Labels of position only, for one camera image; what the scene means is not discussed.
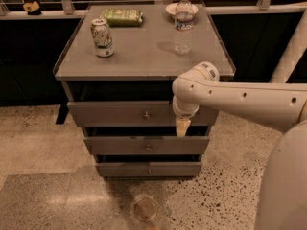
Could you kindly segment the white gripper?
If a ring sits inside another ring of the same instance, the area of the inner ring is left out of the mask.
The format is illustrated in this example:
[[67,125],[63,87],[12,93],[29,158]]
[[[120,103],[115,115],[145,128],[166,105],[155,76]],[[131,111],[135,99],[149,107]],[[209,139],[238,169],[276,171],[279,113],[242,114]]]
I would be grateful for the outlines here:
[[176,114],[176,134],[178,138],[183,138],[186,135],[191,121],[199,110],[199,106],[193,103],[181,101],[176,96],[173,97],[173,110]]

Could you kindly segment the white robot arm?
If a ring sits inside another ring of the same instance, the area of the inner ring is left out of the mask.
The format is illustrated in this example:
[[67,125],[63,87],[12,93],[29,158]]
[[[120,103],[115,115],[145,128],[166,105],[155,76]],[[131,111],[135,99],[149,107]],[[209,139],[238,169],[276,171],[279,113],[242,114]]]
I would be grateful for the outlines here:
[[204,61],[173,81],[177,136],[201,106],[281,131],[262,177],[254,230],[307,230],[307,86],[219,78]]

